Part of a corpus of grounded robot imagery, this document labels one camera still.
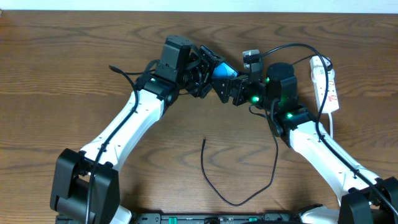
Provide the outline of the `blue Galaxy smartphone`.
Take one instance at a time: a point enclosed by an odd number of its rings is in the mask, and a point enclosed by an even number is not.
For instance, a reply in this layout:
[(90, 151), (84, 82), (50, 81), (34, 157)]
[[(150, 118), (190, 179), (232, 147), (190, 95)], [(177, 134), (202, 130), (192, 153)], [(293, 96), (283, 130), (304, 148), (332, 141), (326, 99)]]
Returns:
[(223, 62), (216, 66), (213, 70), (212, 78), (213, 79), (232, 79), (238, 76), (238, 71), (234, 69), (231, 65), (226, 62)]

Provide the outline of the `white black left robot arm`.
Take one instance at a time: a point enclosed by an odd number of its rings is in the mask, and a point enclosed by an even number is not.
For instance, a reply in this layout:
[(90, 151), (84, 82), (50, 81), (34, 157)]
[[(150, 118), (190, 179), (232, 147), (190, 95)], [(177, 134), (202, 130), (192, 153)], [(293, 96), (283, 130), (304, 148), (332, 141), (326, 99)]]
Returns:
[(165, 45), (136, 81), (124, 108), (94, 140), (78, 152), (57, 158), (50, 208), (77, 223), (130, 223), (121, 205), (119, 172), (145, 132), (186, 89), (204, 97), (211, 81), (234, 78), (237, 71), (205, 46)]

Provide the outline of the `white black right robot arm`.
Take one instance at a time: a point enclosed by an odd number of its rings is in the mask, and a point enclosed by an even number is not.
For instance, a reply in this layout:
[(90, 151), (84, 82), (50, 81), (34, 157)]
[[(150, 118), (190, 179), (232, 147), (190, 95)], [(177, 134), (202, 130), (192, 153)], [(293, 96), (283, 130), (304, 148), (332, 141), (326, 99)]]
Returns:
[(227, 63), (210, 75), (219, 97), (265, 110), (272, 134), (301, 154), (334, 191), (338, 210), (312, 205), (291, 216), (300, 223), (397, 223), (397, 179), (382, 179), (351, 157), (298, 103), (297, 79), (288, 63), (275, 63), (261, 79), (258, 63), (238, 73)]

